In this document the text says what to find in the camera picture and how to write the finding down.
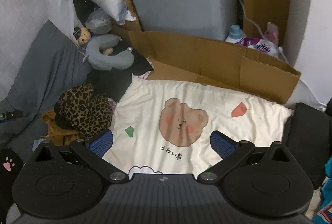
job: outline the black circular pad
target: black circular pad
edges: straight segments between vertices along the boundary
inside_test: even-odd
[[[266,218],[303,213],[313,191],[301,168],[292,162],[272,160],[233,170],[225,177],[222,188],[235,207]]]
[[[102,188],[102,180],[94,171],[48,160],[24,167],[12,194],[22,211],[40,218],[60,219],[89,209],[100,198]]]
[[[68,193],[75,181],[66,174],[48,174],[38,179],[36,189],[47,196],[58,196]]]
[[[289,189],[289,181],[279,174],[258,174],[252,181],[252,186],[264,194],[281,194]]]

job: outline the bear print blanket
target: bear print blanket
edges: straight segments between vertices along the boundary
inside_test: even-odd
[[[246,93],[198,83],[132,78],[117,104],[113,146],[103,159],[129,174],[194,174],[222,158],[210,144],[218,130],[268,147],[281,141],[292,110]]]

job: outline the pile of clothes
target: pile of clothes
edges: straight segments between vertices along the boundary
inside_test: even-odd
[[[120,42],[114,47],[113,54],[128,47],[126,41]],[[128,69],[92,70],[87,83],[64,91],[54,108],[43,114],[48,134],[35,141],[33,150],[44,139],[51,140],[56,146],[68,145],[78,138],[88,140],[109,128],[116,103],[131,84],[132,75],[146,79],[153,71],[148,59],[135,49],[132,54],[135,60]]]

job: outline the pink paw print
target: pink paw print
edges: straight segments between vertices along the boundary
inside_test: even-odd
[[[9,162],[5,162],[4,164],[3,164],[3,166],[5,167],[5,169],[7,170],[7,171],[11,171],[12,170],[12,167],[14,167],[15,166],[15,163],[12,163],[12,159],[10,159],[9,160]]]

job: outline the black device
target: black device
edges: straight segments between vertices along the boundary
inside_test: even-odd
[[[99,137],[104,143],[106,134]],[[192,174],[129,180],[89,150],[91,141],[89,148],[82,139],[67,147],[43,141],[14,182],[22,213],[15,223],[311,223],[303,214],[312,183],[284,144],[227,142],[234,151],[197,180]]]
[[[23,117],[23,112],[21,111],[12,111],[0,113],[0,123],[4,123],[10,120],[18,119]]]

